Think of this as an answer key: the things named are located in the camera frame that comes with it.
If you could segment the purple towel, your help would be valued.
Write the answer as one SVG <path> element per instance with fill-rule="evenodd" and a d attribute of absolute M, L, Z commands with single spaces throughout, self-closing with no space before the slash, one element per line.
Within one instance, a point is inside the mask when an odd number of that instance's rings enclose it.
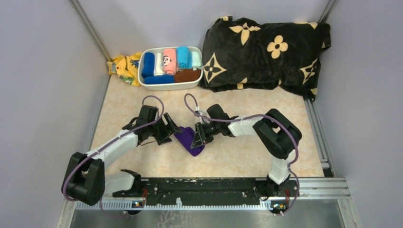
<path fill-rule="evenodd" d="M 193 157 L 198 156 L 205 148 L 205 146 L 199 146 L 196 148 L 191 148 L 191 144 L 193 142 L 193 138 L 195 136 L 195 131 L 191 127 L 182 127 L 181 133 L 175 133 L 174 136 L 178 140 L 178 142 L 185 148 L 185 150 L 192 155 Z"/>

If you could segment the pink panda towel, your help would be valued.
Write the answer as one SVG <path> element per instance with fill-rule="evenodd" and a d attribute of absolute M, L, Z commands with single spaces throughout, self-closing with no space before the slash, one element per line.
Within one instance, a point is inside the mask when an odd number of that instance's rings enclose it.
<path fill-rule="evenodd" d="M 163 71 L 168 75 L 174 75 L 177 71 L 176 50 L 167 48 L 163 51 Z"/>

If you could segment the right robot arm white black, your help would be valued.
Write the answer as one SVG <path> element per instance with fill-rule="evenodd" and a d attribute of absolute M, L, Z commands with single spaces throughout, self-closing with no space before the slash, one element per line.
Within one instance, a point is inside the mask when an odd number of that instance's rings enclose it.
<path fill-rule="evenodd" d="M 279 110 L 270 109 L 264 115 L 229 117 L 219 104 L 214 104 L 207 109 L 207 116 L 200 111 L 197 114 L 200 121 L 195 124 L 191 149 L 211 143 L 218 134 L 228 137 L 257 136 L 272 155 L 267 177 L 268 191 L 279 196 L 286 190 L 292 153 L 296 151 L 302 133 Z"/>

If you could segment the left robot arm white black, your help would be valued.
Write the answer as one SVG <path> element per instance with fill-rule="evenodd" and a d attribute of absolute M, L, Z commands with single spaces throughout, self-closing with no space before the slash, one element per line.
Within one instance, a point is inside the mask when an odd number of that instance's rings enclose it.
<path fill-rule="evenodd" d="M 70 157 L 61 192 L 67 200 L 81 201 L 90 206 L 108 194 L 138 196 L 143 189 L 140 174 L 127 169 L 106 174 L 106 169 L 150 137 L 162 145 L 171 142 L 173 134 L 181 132 L 168 113 L 143 105 L 139 115 L 111 140 L 91 151 L 76 152 Z"/>

